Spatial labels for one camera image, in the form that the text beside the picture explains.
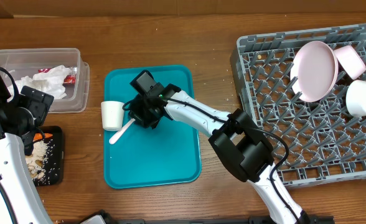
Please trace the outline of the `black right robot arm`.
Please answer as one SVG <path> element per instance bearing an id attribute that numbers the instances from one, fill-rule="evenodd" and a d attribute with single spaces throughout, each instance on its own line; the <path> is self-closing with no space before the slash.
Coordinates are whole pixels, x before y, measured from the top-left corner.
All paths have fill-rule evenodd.
<path id="1" fill-rule="evenodd" d="M 190 97 L 178 86 L 160 83 L 136 86 L 136 97 L 123 105 L 136 124 L 155 128 L 161 118 L 179 121 L 205 134 L 223 166 L 235 178 L 253 186 L 275 223 L 309 223 L 307 213 L 292 199 L 277 168 L 269 137 L 277 135 L 260 129 L 248 113 L 215 110 Z"/>

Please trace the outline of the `white paper cup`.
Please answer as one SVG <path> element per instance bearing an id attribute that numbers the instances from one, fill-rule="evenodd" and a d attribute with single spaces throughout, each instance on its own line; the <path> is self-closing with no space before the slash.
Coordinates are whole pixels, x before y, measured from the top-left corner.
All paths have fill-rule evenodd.
<path id="1" fill-rule="evenodd" d="M 103 101 L 101 103 L 102 126 L 105 131 L 119 131 L 123 125 L 124 103 L 119 101 Z"/>

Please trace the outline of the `red snack wrapper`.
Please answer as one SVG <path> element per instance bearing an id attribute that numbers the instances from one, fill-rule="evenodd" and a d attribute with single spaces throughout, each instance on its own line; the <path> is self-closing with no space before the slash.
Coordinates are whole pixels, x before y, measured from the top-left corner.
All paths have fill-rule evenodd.
<path id="1" fill-rule="evenodd" d="M 76 76 L 77 76 L 77 67 L 70 67 L 71 72 L 65 77 L 64 84 L 75 84 Z M 47 73 L 51 70 L 51 68 L 41 68 L 38 70 L 39 73 Z"/>

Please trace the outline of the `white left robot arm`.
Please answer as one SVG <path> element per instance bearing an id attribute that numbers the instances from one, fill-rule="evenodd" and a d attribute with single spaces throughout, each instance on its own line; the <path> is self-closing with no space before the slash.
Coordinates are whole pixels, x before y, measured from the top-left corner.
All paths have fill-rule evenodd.
<path id="1" fill-rule="evenodd" d="M 28 86 L 10 93 L 3 73 L 0 67 L 0 223 L 51 223 L 25 157 L 54 98 Z"/>

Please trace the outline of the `pink bowl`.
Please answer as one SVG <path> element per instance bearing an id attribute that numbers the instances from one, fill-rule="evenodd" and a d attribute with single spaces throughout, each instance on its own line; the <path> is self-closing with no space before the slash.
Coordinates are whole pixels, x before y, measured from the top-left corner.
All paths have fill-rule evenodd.
<path id="1" fill-rule="evenodd" d="M 334 50 L 334 54 L 351 79 L 356 80 L 366 71 L 366 65 L 351 45 Z"/>

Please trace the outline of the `white plastic fork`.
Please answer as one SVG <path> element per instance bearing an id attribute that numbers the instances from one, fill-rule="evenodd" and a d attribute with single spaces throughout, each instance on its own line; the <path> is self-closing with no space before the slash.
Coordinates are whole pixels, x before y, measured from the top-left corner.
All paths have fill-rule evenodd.
<path id="1" fill-rule="evenodd" d="M 120 137 L 127 131 L 127 129 L 135 122 L 134 118 L 130 119 L 118 132 L 116 132 L 110 139 L 109 143 L 114 145 Z"/>

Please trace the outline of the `orange carrot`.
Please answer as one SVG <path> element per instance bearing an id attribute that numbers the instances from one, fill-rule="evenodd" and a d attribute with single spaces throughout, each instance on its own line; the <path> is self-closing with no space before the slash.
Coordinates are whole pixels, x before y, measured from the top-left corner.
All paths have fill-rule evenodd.
<path id="1" fill-rule="evenodd" d="M 53 134 L 50 134 L 50 133 L 44 133 L 44 134 L 37 133 L 37 134 L 35 134 L 33 141 L 39 141 L 39 140 L 43 140 L 46 138 L 51 138 L 52 136 L 53 136 Z"/>

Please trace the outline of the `white napkin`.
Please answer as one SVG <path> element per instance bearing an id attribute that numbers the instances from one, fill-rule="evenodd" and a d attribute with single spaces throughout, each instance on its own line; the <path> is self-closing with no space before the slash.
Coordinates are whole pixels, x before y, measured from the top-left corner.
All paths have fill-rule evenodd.
<path id="1" fill-rule="evenodd" d="M 71 75 L 73 70 L 59 65 L 58 67 L 51 68 L 48 72 L 39 72 L 33 75 L 33 77 L 24 76 L 17 80 L 15 83 L 19 93 L 21 93 L 24 86 L 34 88 L 44 93 L 50 94 L 55 100 L 60 100 L 67 96 L 66 88 L 64 87 L 64 81 L 68 75 Z"/>

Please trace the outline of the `large pink plate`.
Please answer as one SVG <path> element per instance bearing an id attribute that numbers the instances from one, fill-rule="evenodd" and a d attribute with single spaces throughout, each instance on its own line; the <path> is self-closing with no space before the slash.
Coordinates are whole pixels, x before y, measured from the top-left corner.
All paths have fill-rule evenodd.
<path id="1" fill-rule="evenodd" d="M 303 45 L 297 52 L 290 69 L 292 89 L 300 93 L 300 100 L 315 102 L 324 98 L 335 85 L 338 61 L 333 50 L 321 41 Z"/>

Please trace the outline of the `white bowl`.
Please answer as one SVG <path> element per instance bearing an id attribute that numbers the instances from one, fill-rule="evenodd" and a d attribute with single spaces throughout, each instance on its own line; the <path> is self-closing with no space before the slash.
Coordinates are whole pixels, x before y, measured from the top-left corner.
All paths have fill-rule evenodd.
<path id="1" fill-rule="evenodd" d="M 366 116 L 366 81 L 353 81 L 348 87 L 345 102 L 350 115 Z"/>

